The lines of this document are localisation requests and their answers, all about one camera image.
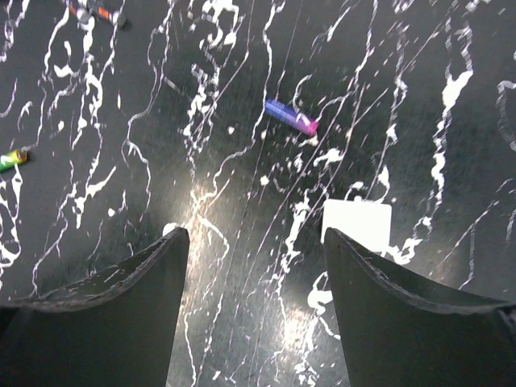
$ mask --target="green and yellow object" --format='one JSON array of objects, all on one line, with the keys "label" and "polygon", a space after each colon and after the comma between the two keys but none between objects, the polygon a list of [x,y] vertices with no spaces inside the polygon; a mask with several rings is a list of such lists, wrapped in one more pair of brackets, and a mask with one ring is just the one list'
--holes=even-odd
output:
[{"label": "green and yellow object", "polygon": [[0,172],[13,168],[15,165],[23,164],[27,161],[27,151],[16,149],[6,155],[0,156]]}]

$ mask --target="black marble surface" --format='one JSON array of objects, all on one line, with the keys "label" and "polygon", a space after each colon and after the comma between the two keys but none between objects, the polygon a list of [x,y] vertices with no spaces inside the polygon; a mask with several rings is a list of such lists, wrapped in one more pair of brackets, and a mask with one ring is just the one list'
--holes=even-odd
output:
[{"label": "black marble surface", "polygon": [[[348,385],[319,242],[364,184],[386,257],[516,298],[516,5],[509,0],[2,2],[0,300],[192,241],[171,386]],[[264,114],[276,98],[316,138]]]}]

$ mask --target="marble countertop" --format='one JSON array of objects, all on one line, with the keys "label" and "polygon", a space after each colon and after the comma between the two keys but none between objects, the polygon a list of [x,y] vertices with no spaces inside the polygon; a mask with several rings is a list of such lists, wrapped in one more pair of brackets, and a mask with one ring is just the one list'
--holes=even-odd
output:
[{"label": "marble countertop", "polygon": [[[102,270],[180,225],[173,386],[348,385],[327,198],[393,207],[386,257],[516,298],[516,5],[424,0],[2,2],[0,300]],[[309,138],[264,113],[318,119]]]}]

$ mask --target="white sticky note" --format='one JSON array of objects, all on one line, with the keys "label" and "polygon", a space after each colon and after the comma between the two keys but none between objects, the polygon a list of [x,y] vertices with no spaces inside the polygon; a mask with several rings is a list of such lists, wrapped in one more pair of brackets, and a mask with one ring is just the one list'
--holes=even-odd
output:
[{"label": "white sticky note", "polygon": [[321,243],[326,229],[331,227],[372,252],[384,252],[389,246],[392,207],[388,204],[328,199],[322,216]]}]

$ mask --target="dark object at edge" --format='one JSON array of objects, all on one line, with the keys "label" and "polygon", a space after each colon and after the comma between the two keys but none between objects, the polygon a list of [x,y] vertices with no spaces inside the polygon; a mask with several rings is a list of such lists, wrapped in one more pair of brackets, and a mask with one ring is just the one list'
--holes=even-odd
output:
[{"label": "dark object at edge", "polygon": [[428,280],[335,229],[324,245],[352,387],[516,385],[514,304]]},{"label": "dark object at edge", "polygon": [[90,278],[0,310],[0,385],[166,383],[189,237],[177,228]]}]

